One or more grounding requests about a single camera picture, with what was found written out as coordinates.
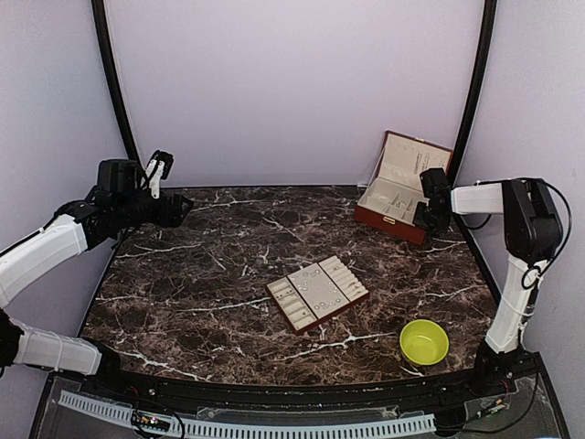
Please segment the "red jewelry box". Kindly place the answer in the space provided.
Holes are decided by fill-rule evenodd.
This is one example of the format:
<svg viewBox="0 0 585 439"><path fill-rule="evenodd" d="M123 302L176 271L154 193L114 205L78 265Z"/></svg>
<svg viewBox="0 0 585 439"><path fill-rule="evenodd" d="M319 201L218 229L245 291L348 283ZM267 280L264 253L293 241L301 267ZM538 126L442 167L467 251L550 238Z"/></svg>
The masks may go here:
<svg viewBox="0 0 585 439"><path fill-rule="evenodd" d="M452 151L417 137L387 131L375 171L355 207L354 218L395 237L422 244L426 232L415 227L418 204L425 200L420 174L449 170Z"/></svg>

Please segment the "red jewelry tray insert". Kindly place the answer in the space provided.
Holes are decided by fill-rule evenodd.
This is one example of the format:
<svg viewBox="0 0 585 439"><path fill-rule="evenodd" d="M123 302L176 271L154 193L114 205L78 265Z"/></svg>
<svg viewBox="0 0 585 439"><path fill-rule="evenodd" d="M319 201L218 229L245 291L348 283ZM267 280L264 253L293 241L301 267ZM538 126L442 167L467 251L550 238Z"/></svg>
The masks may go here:
<svg viewBox="0 0 585 439"><path fill-rule="evenodd" d="M296 335L369 297L363 283L335 255L271 282L266 289Z"/></svg>

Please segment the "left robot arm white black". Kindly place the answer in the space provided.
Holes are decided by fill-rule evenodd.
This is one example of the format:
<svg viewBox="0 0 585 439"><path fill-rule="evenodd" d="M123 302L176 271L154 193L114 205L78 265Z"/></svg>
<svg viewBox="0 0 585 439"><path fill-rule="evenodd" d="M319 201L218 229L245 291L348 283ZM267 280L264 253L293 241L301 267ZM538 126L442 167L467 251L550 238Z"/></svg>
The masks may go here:
<svg viewBox="0 0 585 439"><path fill-rule="evenodd" d="M144 224L176 228L193 208L188 198L161 187L174 163L156 151L146 167L135 160L100 162L96 185L88 195L59 207L45 226L1 252L1 306L62 263L107 240L120 239ZM67 337L31 327L1 315L1 366L24 364L41 369L92 376L110 399L129 390L128 377L103 363L104 351L80 337Z"/></svg>

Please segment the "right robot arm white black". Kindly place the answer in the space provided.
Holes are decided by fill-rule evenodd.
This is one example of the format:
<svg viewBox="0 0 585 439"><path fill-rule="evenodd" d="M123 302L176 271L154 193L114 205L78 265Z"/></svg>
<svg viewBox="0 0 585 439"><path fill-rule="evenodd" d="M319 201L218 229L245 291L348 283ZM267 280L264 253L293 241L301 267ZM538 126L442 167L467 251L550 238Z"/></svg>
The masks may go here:
<svg viewBox="0 0 585 439"><path fill-rule="evenodd" d="M502 380L501 363L521 349L522 336L534 314L540 284L547 269L567 244L572 212L565 205L568 224L561 223L553 196L560 191L542 178L519 177L480 181L452 187L441 168L420 174L424 201L418 203L414 225L429 233L444 231L454 215L501 215L508 269L492 325L476 354L476 367L466 388L476 397L488 395Z"/></svg>

